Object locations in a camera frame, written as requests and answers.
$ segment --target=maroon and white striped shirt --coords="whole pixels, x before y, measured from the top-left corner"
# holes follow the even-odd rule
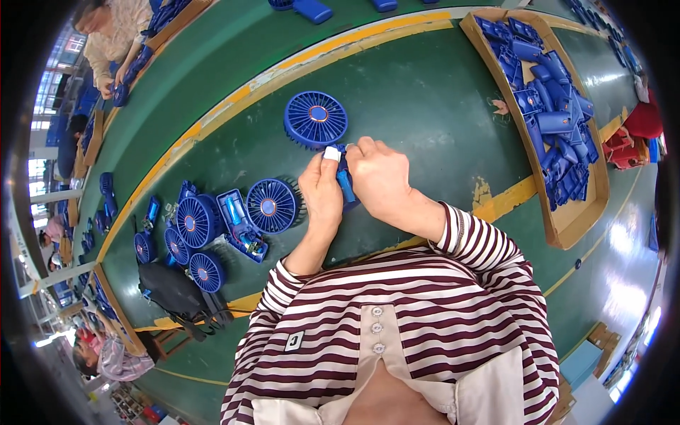
[[[291,275],[279,261],[237,348],[221,425],[254,424],[254,404],[257,410],[263,399],[309,409],[337,406],[360,391],[366,380],[358,371],[360,355],[362,361],[371,355],[365,350],[367,334],[382,331],[382,325],[371,326],[383,310],[389,313],[382,316],[384,327],[390,328],[391,317],[401,346],[385,342],[369,348],[405,360],[407,376],[395,377],[460,385],[475,369],[498,364],[502,354],[514,351],[521,369],[518,388],[524,391],[523,422],[544,423],[558,399],[558,358],[531,264],[506,234],[444,205],[446,227],[436,246],[378,254],[311,276]],[[366,330],[362,321],[371,319],[371,312],[376,323]],[[390,359],[385,357],[386,364]],[[455,409],[438,410],[451,423],[468,422],[457,418]],[[335,419],[320,414],[314,423]]]

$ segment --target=cardboard box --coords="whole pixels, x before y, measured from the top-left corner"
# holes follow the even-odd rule
[[[90,139],[90,144],[87,147],[87,153],[85,153],[85,159],[83,163],[88,167],[91,167],[97,161],[97,155],[99,154],[99,149],[101,149],[102,141],[104,140],[104,111],[97,109],[95,110],[95,127],[92,130],[92,138]]]
[[[545,182],[543,180],[543,170],[538,160],[538,156],[536,156],[536,152],[534,151],[534,146],[531,143],[529,132],[524,124],[522,111],[515,100],[515,95],[503,73],[503,69],[500,67],[489,43],[482,34],[481,28],[479,28],[475,21],[475,16],[491,20],[492,22],[507,20],[508,17],[512,17],[532,25],[543,39],[545,51],[555,50],[560,56],[562,62],[564,62],[564,66],[573,77],[574,86],[582,93],[586,93],[585,88],[578,78],[579,73],[576,72],[574,65],[571,63],[571,59],[564,51],[562,44],[546,21],[550,17],[538,15],[536,12],[530,12],[528,10],[509,11],[497,7],[488,7],[470,12],[462,21],[460,21],[460,28],[470,39],[472,45],[484,60],[489,71],[491,71],[496,84],[498,84],[498,88],[503,94],[505,103],[512,114],[517,129],[520,132],[520,136],[522,137],[522,143],[526,149],[529,163],[531,164],[531,169],[534,174],[541,211],[543,212],[545,240],[549,245],[568,250],[573,247],[574,244],[577,243],[591,227],[593,227],[593,225],[595,225],[595,222],[600,219],[602,213],[605,211],[605,207],[609,201],[609,176],[607,174],[605,155],[602,152],[602,141],[600,140],[600,133],[598,132],[599,128],[594,118],[588,120],[588,126],[592,134],[593,142],[595,143],[600,158],[595,164],[588,166],[590,177],[588,179],[588,194],[585,201],[569,201],[565,205],[557,207],[555,211],[550,211],[550,202],[547,197]],[[534,65],[534,63],[522,61],[525,83],[534,79],[533,74],[529,70],[532,65]]]
[[[160,30],[155,37],[146,40],[147,46],[153,51],[158,50],[166,41],[170,39],[176,32],[184,28],[189,22],[194,20],[205,8],[210,6],[212,0],[192,0],[191,3],[173,19],[170,23]]]
[[[78,200],[76,198],[69,199],[69,227],[76,227],[78,225]]]

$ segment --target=blue plastic fan housing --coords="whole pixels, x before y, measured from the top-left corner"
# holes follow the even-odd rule
[[[125,83],[120,83],[116,88],[112,89],[112,92],[114,94],[114,106],[124,107],[127,104],[127,99],[130,95],[130,88],[128,85]]]
[[[269,5],[274,10],[288,10],[293,8],[293,0],[269,0]]]
[[[137,253],[137,260],[142,264],[152,262],[158,256],[156,244],[146,232],[135,234],[135,252]]]
[[[206,194],[186,197],[177,207],[177,229],[184,243],[202,248],[224,231],[220,209]]]
[[[194,254],[189,260],[189,271],[194,283],[210,294],[219,291],[226,281],[220,259],[210,251]]]
[[[181,265],[189,264],[191,256],[194,255],[194,248],[184,243],[177,227],[172,226],[166,228],[163,237],[165,238],[165,246],[167,247],[168,252],[175,260]]]
[[[262,233],[276,235],[288,229],[297,218],[300,203],[288,183],[263,179],[245,197],[248,218]]]
[[[295,0],[293,10],[316,25],[326,22],[333,16],[333,11],[328,6],[316,0]]]
[[[326,93],[298,93],[286,105],[284,128],[293,141],[312,150],[323,150],[347,131],[347,112]]]

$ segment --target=hair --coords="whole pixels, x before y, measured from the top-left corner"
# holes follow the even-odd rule
[[[80,22],[81,19],[83,19],[83,16],[89,14],[98,7],[104,6],[105,4],[106,3],[104,0],[80,0],[80,3],[78,3],[78,6],[73,13],[73,19],[71,20],[71,26],[73,29],[78,31],[75,26],[78,24],[78,22]]]
[[[45,242],[45,235],[46,233],[44,231],[40,231],[40,233],[38,233],[38,243],[40,243],[40,246],[43,248],[48,245],[48,243]]]
[[[85,376],[97,376],[97,365],[93,364],[92,366],[88,366],[87,360],[85,360],[85,357],[80,353],[80,350],[75,349],[78,345],[78,341],[81,341],[81,339],[76,337],[75,343],[73,344],[73,363],[75,364],[75,368]]]

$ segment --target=white tape on finger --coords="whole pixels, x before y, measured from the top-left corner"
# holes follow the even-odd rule
[[[334,161],[340,162],[341,153],[338,149],[333,146],[327,146],[324,152],[325,159],[332,159]]]

